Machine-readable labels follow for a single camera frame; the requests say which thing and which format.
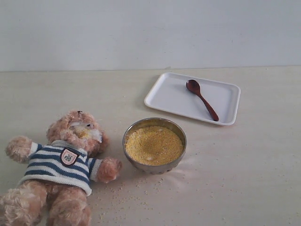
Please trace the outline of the dark red wooden spoon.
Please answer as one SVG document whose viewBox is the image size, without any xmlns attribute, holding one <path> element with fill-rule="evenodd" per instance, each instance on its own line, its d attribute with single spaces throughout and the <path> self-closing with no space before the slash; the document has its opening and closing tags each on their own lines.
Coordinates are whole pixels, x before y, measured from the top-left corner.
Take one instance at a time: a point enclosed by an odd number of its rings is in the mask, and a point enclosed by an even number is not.
<svg viewBox="0 0 301 226">
<path fill-rule="evenodd" d="M 202 94 L 201 94 L 201 88 L 200 88 L 199 83 L 196 80 L 188 80 L 186 82 L 186 88 L 187 88 L 188 91 L 190 91 L 191 93 L 195 94 L 196 96 L 198 96 L 202 100 L 202 102 L 204 103 L 206 109 L 208 110 L 211 118 L 214 121 L 219 121 L 219 116 L 217 115 L 217 113 L 215 112 L 215 110 L 211 107 L 211 105 L 202 96 Z"/>
</svg>

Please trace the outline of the tan teddy bear striped sweater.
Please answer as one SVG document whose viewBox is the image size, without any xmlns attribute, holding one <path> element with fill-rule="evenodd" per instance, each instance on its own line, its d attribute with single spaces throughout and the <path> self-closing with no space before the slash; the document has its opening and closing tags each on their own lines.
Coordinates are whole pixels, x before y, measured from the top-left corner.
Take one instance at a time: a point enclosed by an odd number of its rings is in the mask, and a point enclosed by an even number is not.
<svg viewBox="0 0 301 226">
<path fill-rule="evenodd" d="M 109 140 L 89 113 L 68 112 L 50 125 L 47 140 L 42 145 L 18 136 L 7 145 L 7 156 L 27 168 L 18 186 L 0 198 L 1 225 L 35 226 L 48 207 L 49 226 L 88 226 L 91 181 L 108 183 L 121 171 L 120 160 L 97 158 Z"/>
</svg>

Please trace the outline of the steel bowl of yellow grain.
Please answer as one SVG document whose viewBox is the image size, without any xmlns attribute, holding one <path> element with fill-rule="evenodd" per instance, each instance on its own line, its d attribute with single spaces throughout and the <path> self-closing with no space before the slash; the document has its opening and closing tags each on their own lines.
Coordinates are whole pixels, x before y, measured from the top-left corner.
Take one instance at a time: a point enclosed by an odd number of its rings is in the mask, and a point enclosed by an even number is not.
<svg viewBox="0 0 301 226">
<path fill-rule="evenodd" d="M 164 118 L 146 118 L 124 133 L 123 151 L 138 170 L 159 175 L 177 167 L 186 152 L 187 139 L 180 126 Z"/>
</svg>

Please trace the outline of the white rectangular plastic tray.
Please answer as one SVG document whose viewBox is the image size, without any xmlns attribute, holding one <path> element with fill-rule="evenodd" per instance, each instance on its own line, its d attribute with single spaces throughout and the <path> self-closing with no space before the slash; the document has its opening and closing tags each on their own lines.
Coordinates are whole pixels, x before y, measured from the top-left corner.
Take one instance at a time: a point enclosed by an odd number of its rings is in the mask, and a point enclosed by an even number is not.
<svg viewBox="0 0 301 226">
<path fill-rule="evenodd" d="M 201 99 L 187 90 L 188 80 L 199 83 L 201 95 L 217 113 L 218 121 L 212 119 Z M 236 120 L 240 93 L 240 87 L 234 84 L 167 72 L 159 76 L 144 103 L 167 113 L 228 126 Z"/>
</svg>

